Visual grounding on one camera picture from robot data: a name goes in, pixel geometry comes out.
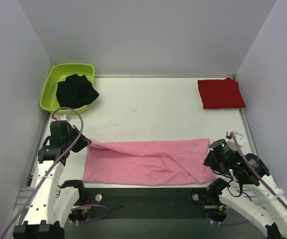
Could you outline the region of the green plastic basin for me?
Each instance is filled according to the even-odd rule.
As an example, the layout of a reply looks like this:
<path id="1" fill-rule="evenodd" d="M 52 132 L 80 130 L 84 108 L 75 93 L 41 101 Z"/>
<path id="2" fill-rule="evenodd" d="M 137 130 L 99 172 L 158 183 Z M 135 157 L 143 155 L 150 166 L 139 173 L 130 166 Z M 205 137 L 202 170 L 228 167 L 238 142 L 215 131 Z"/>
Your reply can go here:
<path id="1" fill-rule="evenodd" d="M 60 107 L 56 97 L 58 83 L 64 82 L 66 77 L 74 74 L 85 75 L 87 80 L 94 84 L 95 68 L 90 64 L 65 63 L 55 65 L 46 78 L 39 100 L 39 105 L 43 110 L 53 113 Z"/>

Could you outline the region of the pink t shirt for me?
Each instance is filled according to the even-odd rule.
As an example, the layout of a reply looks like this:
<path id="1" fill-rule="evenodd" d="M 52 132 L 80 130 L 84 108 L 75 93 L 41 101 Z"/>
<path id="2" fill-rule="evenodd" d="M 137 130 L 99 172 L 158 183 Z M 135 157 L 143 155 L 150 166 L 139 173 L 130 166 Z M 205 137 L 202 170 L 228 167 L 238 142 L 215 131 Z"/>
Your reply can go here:
<path id="1" fill-rule="evenodd" d="M 98 142 L 88 146 L 83 181 L 139 186 L 202 185 L 217 177 L 203 162 L 207 138 Z"/>

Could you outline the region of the red t shirt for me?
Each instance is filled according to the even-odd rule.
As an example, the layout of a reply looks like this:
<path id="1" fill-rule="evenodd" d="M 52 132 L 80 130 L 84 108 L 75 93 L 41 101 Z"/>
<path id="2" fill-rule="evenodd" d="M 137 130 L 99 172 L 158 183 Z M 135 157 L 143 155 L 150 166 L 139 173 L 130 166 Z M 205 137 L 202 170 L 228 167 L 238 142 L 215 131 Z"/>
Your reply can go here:
<path id="1" fill-rule="evenodd" d="M 239 89 L 239 83 L 235 79 L 198 80 L 198 91 L 205 110 L 246 107 Z"/>

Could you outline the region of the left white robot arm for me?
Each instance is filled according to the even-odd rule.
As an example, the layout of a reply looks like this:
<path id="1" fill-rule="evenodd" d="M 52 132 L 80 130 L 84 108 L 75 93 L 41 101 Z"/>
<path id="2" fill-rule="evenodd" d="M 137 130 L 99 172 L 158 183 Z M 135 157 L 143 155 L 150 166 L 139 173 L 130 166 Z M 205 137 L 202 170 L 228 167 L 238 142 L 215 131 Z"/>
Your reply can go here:
<path id="1" fill-rule="evenodd" d="M 29 197 L 28 211 L 21 225 L 15 226 L 15 239 L 63 239 L 64 224 L 72 207 L 86 200 L 82 180 L 68 180 L 56 194 L 66 159 L 91 144 L 76 126 L 67 120 L 53 121 L 38 152 L 36 192 Z"/>

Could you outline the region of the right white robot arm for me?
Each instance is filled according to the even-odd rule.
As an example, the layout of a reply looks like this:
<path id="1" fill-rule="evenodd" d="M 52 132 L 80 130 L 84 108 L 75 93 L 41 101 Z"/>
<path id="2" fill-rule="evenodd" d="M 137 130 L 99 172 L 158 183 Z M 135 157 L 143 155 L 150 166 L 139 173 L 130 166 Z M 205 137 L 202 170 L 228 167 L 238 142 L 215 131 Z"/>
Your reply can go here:
<path id="1" fill-rule="evenodd" d="M 269 239 L 287 239 L 287 199 L 262 160 L 233 150 L 225 139 L 210 145 L 204 165 L 220 177 L 207 188 L 207 194 L 226 205 Z"/>

